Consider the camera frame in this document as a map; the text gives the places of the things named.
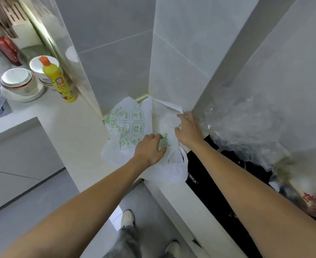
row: white plate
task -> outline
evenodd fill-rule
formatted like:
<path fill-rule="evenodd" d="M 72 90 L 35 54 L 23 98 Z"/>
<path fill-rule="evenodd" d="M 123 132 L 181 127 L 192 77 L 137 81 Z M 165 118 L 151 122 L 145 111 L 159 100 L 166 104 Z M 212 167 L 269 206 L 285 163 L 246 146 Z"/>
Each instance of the white plate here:
<path fill-rule="evenodd" d="M 0 93 L 6 99 L 25 103 L 25 102 L 30 102 L 35 99 L 38 99 L 44 92 L 44 85 L 41 82 L 37 82 L 37 89 L 38 91 L 33 93 L 32 95 L 23 96 L 23 95 L 13 93 L 12 91 L 5 89 L 4 87 L 0 87 Z"/>

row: left hand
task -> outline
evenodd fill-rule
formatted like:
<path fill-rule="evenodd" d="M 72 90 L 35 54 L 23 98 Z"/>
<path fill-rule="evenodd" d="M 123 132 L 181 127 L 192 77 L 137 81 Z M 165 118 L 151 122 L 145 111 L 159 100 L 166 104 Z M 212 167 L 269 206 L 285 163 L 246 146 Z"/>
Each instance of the left hand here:
<path fill-rule="evenodd" d="M 161 134 L 145 135 L 143 140 L 136 146 L 134 157 L 147 163 L 147 168 L 158 163 L 166 152 L 166 147 L 158 150 L 159 141 L 163 139 Z"/>

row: orange bottle cap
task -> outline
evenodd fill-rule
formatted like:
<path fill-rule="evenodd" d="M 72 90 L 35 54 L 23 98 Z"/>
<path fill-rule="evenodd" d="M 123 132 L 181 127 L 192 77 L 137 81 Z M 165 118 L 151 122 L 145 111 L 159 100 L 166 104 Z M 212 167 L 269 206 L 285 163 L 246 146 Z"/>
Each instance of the orange bottle cap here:
<path fill-rule="evenodd" d="M 40 62 L 42 62 L 42 64 L 44 66 L 50 66 L 51 65 L 51 62 L 49 61 L 49 59 L 46 57 L 46 56 L 41 56 L 39 58 Z"/>

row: cabinet door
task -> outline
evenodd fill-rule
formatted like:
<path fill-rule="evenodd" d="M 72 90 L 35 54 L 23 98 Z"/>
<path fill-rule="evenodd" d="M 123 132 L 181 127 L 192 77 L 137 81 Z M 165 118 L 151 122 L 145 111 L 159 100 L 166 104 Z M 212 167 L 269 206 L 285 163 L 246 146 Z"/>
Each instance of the cabinet door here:
<path fill-rule="evenodd" d="M 63 167 L 38 119 L 0 134 L 0 172 L 43 180 Z"/>
<path fill-rule="evenodd" d="M 0 207 L 39 182 L 38 179 L 0 173 Z"/>

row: forearm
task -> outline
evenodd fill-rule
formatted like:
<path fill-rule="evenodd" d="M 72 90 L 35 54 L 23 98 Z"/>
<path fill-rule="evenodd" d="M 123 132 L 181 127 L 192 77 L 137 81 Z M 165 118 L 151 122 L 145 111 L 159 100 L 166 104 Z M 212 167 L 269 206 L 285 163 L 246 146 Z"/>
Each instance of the forearm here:
<path fill-rule="evenodd" d="M 52 212 L 1 257 L 79 257 L 146 168 L 131 159 Z"/>
<path fill-rule="evenodd" d="M 191 149 L 263 257 L 316 257 L 316 222 L 312 218 L 207 143 Z"/>

